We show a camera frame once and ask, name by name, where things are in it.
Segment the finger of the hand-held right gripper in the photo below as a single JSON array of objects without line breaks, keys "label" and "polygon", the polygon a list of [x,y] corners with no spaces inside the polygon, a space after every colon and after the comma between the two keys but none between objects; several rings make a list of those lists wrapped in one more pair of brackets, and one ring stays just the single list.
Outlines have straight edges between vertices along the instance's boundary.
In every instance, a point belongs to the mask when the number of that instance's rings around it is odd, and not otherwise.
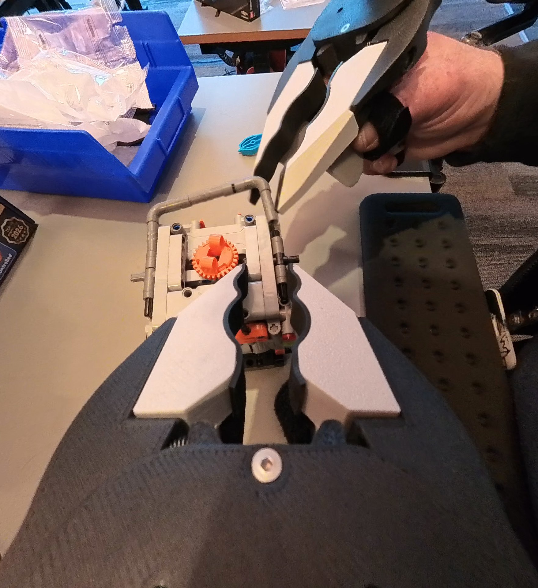
[{"label": "finger of the hand-held right gripper", "polygon": [[353,186],[358,181],[362,165],[353,162],[356,156],[344,155],[359,132],[351,105],[387,44],[362,48],[332,74],[324,106],[307,126],[300,146],[282,171],[279,212],[298,202],[325,172],[334,169],[338,159],[342,166],[338,174],[344,185]]},{"label": "finger of the hand-held right gripper", "polygon": [[329,159],[331,145],[331,108],[325,103],[327,86],[314,65],[296,65],[290,74],[267,114],[254,174],[270,181],[305,128],[284,180],[315,182],[328,166],[324,160]]}]

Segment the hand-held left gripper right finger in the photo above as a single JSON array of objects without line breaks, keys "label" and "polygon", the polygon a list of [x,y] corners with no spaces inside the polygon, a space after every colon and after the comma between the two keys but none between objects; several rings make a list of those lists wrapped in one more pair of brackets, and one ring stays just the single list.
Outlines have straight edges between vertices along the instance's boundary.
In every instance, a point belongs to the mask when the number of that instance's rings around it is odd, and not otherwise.
[{"label": "hand-held left gripper right finger", "polygon": [[401,408],[356,312],[303,269],[288,270],[296,340],[288,376],[288,443],[311,443],[325,422],[348,432]]}]

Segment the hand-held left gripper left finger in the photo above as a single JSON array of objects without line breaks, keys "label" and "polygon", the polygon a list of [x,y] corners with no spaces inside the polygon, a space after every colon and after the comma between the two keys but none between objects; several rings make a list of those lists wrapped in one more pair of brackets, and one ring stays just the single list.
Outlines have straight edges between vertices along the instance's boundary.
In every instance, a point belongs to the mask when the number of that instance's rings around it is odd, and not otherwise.
[{"label": "hand-held left gripper left finger", "polygon": [[206,423],[227,443],[243,443],[246,385],[241,345],[248,271],[236,267],[174,320],[133,407],[136,418]]}]

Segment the dark grey elbow connector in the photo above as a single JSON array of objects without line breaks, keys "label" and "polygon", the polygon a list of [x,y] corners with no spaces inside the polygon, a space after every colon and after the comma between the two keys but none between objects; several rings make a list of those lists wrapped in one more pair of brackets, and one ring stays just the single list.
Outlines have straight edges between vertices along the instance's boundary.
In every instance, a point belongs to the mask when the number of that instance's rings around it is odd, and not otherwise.
[{"label": "dark grey elbow connector", "polygon": [[259,200],[262,201],[263,207],[265,208],[275,207],[269,183],[261,177],[252,176],[250,178],[249,202],[252,205],[256,205]]}]

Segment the grey white toy robot model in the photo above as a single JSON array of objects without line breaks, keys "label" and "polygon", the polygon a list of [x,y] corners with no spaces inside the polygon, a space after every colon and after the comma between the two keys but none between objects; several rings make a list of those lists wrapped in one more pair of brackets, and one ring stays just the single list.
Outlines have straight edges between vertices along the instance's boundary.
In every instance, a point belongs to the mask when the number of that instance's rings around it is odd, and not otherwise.
[{"label": "grey white toy robot model", "polygon": [[263,215],[237,215],[231,224],[206,227],[174,222],[158,229],[155,291],[147,336],[175,318],[221,278],[246,266],[243,327],[236,334],[245,367],[284,366],[296,340],[291,303],[283,303],[273,262],[273,236]]}]

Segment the grey axle rod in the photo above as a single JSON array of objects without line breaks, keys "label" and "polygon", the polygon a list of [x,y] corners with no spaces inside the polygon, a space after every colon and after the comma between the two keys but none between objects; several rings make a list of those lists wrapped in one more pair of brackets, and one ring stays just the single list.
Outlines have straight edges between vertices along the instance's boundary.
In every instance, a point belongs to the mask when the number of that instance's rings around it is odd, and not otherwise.
[{"label": "grey axle rod", "polygon": [[144,316],[148,319],[153,317],[154,290],[155,290],[155,268],[156,253],[158,245],[158,224],[147,223],[147,252],[145,270],[143,275],[142,299],[144,301]]},{"label": "grey axle rod", "polygon": [[285,254],[284,242],[280,232],[280,221],[274,202],[264,202],[266,219],[268,221],[269,235],[271,238],[271,249],[273,253],[273,267],[279,303],[285,307],[289,304],[288,292],[288,265],[298,263],[299,256],[287,256]]}]

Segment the person's right forearm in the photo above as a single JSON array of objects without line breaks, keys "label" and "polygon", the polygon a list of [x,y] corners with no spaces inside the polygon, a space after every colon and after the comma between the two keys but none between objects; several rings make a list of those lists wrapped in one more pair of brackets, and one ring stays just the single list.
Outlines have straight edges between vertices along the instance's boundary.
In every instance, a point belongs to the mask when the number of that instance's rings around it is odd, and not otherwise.
[{"label": "person's right forearm", "polygon": [[538,40],[499,46],[498,52],[504,66],[502,91],[472,160],[538,166]]}]

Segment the person's right hand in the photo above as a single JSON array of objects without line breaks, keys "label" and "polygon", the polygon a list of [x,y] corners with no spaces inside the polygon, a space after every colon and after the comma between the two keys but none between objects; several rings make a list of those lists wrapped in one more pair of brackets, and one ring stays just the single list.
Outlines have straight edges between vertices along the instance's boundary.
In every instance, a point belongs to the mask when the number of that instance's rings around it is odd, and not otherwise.
[{"label": "person's right hand", "polygon": [[428,32],[420,60],[390,89],[412,118],[405,161],[470,151],[489,128],[504,76],[497,51]]}]

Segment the wooden background desk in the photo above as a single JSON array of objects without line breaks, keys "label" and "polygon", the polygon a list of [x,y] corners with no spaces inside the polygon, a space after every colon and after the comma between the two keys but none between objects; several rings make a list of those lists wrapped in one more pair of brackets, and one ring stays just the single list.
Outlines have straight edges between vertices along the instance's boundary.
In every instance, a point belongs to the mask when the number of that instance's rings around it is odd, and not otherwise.
[{"label": "wooden background desk", "polygon": [[302,40],[328,2],[289,9],[283,9],[280,1],[270,4],[269,11],[246,22],[222,12],[216,16],[214,9],[194,1],[179,26],[179,38],[185,45]]}]

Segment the black perforated pad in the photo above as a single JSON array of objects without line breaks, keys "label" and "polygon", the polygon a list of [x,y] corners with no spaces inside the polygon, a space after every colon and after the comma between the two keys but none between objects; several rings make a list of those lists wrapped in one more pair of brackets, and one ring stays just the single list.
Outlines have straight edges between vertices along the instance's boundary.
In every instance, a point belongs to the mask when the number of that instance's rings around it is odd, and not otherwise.
[{"label": "black perforated pad", "polygon": [[464,424],[511,521],[527,497],[514,397],[459,200],[373,194],[359,206],[365,315]]}]

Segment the black toy kit box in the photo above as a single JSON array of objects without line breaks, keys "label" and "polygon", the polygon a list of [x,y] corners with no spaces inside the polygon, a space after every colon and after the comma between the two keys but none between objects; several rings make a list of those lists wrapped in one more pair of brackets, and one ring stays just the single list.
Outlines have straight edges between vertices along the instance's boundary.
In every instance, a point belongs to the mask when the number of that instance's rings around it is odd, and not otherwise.
[{"label": "black toy kit box", "polygon": [[202,6],[229,14],[245,22],[253,22],[261,16],[260,1],[199,1]]}]

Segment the white printed cloth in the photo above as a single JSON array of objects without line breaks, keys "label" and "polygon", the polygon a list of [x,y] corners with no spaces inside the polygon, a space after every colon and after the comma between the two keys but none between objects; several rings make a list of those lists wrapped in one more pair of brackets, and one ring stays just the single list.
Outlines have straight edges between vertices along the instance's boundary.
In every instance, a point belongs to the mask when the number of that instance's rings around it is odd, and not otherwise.
[{"label": "white printed cloth", "polygon": [[491,322],[498,342],[502,366],[506,371],[516,367],[516,353],[512,335],[509,331],[502,298],[496,289],[485,291],[486,303],[490,312]]}]

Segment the blue storage bin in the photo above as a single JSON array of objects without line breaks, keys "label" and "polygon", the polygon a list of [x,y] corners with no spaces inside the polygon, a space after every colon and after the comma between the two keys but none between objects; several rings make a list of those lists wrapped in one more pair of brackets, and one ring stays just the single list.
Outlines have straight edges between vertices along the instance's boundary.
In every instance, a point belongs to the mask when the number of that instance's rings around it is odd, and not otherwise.
[{"label": "blue storage bin", "polygon": [[127,11],[155,114],[129,166],[80,130],[0,128],[0,189],[147,203],[175,155],[198,81],[165,11]]}]

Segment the clear plastic bags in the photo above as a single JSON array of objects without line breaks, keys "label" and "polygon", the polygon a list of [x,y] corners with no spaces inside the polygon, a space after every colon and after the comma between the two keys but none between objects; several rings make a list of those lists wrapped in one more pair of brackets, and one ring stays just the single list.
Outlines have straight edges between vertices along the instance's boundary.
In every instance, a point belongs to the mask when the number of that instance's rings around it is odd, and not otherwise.
[{"label": "clear plastic bags", "polygon": [[7,17],[0,128],[81,130],[107,151],[141,143],[154,106],[116,1]]}]

